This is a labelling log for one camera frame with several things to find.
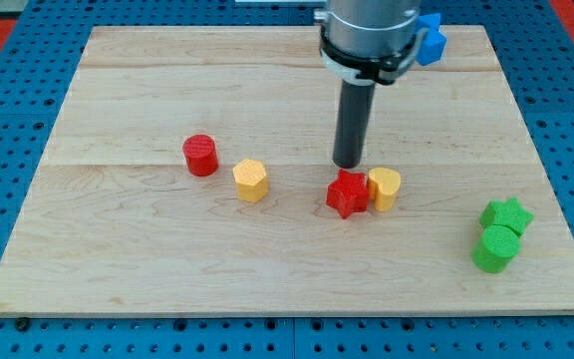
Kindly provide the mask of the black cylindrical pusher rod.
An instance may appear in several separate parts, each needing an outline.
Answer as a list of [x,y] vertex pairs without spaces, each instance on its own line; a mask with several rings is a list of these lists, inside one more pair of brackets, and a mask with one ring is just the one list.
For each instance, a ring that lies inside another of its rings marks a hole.
[[375,85],[342,83],[333,162],[342,169],[356,167],[362,158]]

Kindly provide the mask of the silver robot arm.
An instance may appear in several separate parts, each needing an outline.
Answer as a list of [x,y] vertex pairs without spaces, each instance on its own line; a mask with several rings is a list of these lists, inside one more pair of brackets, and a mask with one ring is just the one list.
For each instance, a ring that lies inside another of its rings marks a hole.
[[327,0],[314,11],[325,67],[342,80],[333,162],[362,158],[375,89],[390,86],[414,63],[429,34],[417,26],[420,0]]

